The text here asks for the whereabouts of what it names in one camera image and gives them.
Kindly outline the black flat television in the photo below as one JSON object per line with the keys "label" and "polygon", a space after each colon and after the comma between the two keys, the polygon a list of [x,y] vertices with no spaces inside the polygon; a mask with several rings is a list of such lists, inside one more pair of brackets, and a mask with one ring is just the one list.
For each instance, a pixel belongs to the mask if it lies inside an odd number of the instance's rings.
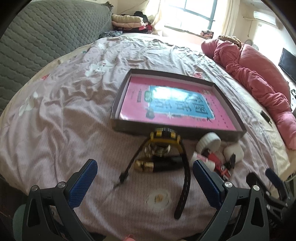
{"label": "black flat television", "polygon": [[283,48],[278,65],[293,82],[296,82],[296,56],[294,54]]}

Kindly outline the grey quilted headboard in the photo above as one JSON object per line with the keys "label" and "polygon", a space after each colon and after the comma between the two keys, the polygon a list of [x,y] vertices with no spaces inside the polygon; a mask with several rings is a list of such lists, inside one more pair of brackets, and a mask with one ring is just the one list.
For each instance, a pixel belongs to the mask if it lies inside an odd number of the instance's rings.
{"label": "grey quilted headboard", "polygon": [[110,2],[32,1],[1,37],[1,111],[50,62],[112,30]]}

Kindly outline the white earbuds case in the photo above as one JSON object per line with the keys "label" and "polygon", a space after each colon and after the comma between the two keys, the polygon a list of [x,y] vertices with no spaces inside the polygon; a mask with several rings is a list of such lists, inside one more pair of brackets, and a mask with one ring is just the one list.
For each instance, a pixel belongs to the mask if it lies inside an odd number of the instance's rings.
{"label": "white earbuds case", "polygon": [[236,157],[236,159],[235,159],[236,162],[240,162],[244,158],[244,152],[243,152],[243,149],[239,143],[234,143],[234,144],[231,144],[231,145],[225,147],[223,150],[223,154],[224,154],[226,161],[230,161],[230,158],[233,155],[235,155],[235,157]]}

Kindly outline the folded clothes pile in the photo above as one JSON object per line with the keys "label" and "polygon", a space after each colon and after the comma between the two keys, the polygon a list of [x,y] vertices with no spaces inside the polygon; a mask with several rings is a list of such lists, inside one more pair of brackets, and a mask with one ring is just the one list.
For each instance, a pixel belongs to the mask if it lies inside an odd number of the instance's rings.
{"label": "folded clothes pile", "polygon": [[122,31],[123,33],[152,33],[152,24],[141,11],[136,11],[133,16],[113,14],[111,23],[115,31]]}

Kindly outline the clear tape roll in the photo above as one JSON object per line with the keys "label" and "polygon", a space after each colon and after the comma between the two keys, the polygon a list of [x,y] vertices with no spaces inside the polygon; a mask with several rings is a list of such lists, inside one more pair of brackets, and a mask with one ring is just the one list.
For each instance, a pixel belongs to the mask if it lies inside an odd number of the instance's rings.
{"label": "clear tape roll", "polygon": [[165,157],[171,151],[171,144],[165,142],[152,142],[150,140],[144,142],[144,156],[146,158]]}

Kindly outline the pink quilted duvet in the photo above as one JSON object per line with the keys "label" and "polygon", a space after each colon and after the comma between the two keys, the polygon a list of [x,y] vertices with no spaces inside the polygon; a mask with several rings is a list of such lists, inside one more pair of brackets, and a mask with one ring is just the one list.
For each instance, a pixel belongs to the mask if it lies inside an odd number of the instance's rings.
{"label": "pink quilted duvet", "polygon": [[251,46],[208,39],[203,53],[225,68],[267,110],[287,148],[295,150],[295,116],[290,87],[276,66]]}

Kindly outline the small dark lighter on bed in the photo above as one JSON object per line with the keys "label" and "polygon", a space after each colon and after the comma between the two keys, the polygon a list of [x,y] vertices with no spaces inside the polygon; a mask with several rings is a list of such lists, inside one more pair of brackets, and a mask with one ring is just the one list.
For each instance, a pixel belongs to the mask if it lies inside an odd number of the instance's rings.
{"label": "small dark lighter on bed", "polygon": [[264,118],[264,120],[267,123],[269,123],[270,125],[272,125],[270,117],[264,111],[261,110],[260,111],[260,115]]}

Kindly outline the pink floral bed sheet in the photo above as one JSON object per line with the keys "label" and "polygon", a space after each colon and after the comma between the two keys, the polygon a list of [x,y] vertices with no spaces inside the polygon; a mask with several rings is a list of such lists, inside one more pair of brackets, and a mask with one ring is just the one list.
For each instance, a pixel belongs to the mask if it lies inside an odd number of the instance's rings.
{"label": "pink floral bed sheet", "polygon": [[283,179],[294,171],[295,151],[286,148],[276,127],[260,115],[262,106],[223,68],[188,48],[125,35],[97,40],[13,97],[1,115],[1,175],[8,184],[23,193],[33,185],[53,187],[95,159],[98,173],[76,209],[90,232],[121,239],[132,234],[138,240],[179,240],[201,232],[215,210],[195,179],[182,216],[174,219],[183,170],[131,171],[114,188],[144,140],[114,131],[110,122],[112,102],[132,68],[198,74],[222,90],[247,129],[240,140],[244,159],[231,176],[234,185],[246,187],[246,175],[255,172],[269,186],[269,167]]}

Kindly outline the black hair claw clip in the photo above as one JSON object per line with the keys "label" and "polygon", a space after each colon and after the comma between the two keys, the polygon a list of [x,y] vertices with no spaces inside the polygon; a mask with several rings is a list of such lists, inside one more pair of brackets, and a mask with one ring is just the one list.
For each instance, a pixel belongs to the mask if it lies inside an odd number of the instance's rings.
{"label": "black hair claw clip", "polygon": [[229,161],[225,163],[225,167],[228,170],[232,170],[235,167],[235,163],[236,163],[236,154],[232,154],[229,158]]}

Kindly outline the white wall air conditioner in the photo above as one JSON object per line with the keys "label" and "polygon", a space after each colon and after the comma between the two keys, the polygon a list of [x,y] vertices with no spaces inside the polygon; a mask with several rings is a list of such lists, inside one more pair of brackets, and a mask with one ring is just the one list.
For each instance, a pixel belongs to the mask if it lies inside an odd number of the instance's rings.
{"label": "white wall air conditioner", "polygon": [[253,12],[253,17],[256,20],[259,20],[259,21],[268,23],[270,25],[276,26],[277,28],[280,27],[280,23],[277,20],[276,16],[272,16],[272,15],[269,15],[269,14],[266,14],[266,13],[262,13],[260,11],[254,11]]}

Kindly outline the red lighter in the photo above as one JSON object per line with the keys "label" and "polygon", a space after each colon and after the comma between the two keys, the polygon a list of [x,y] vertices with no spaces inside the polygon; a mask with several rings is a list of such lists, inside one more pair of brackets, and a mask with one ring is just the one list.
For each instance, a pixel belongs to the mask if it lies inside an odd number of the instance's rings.
{"label": "red lighter", "polygon": [[215,164],[214,171],[224,180],[228,181],[231,177],[230,172],[221,162],[221,160],[212,152],[208,150],[208,159]]}

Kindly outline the small white medicine bottle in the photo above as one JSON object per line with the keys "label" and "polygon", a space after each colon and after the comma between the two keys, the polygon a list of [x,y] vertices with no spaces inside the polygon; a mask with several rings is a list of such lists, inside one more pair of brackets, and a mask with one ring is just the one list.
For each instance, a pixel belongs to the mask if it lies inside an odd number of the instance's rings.
{"label": "small white medicine bottle", "polygon": [[193,163],[197,160],[203,161],[210,171],[213,172],[215,170],[215,163],[213,161],[209,160],[207,157],[204,157],[201,154],[198,154],[197,152],[193,153],[193,155],[189,161],[189,165],[191,168],[193,167]]}

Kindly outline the yellow black wristwatch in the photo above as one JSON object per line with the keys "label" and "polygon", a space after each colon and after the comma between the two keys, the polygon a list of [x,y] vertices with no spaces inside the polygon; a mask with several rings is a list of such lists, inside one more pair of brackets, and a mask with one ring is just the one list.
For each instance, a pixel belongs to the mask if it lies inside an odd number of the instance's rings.
{"label": "yellow black wristwatch", "polygon": [[126,169],[120,174],[118,183],[123,184],[134,167],[142,173],[160,173],[184,169],[184,184],[174,219],[179,220],[185,208],[191,185],[190,165],[182,138],[170,128],[158,128],[142,142]]}

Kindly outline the window with dark frame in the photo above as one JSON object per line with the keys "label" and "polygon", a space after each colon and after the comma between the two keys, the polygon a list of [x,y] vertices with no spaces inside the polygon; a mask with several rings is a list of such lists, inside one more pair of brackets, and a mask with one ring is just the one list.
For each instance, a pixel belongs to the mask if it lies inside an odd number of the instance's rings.
{"label": "window with dark frame", "polygon": [[164,27],[200,34],[214,30],[223,1],[165,1],[162,7]]}

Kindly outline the pink and blue book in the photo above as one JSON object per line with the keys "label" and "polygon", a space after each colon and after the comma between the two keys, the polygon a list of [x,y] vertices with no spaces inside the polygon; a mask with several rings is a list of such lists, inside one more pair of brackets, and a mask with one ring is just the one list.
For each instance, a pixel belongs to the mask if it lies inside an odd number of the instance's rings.
{"label": "pink and blue book", "polygon": [[213,88],[153,77],[131,77],[119,118],[191,128],[236,128]]}

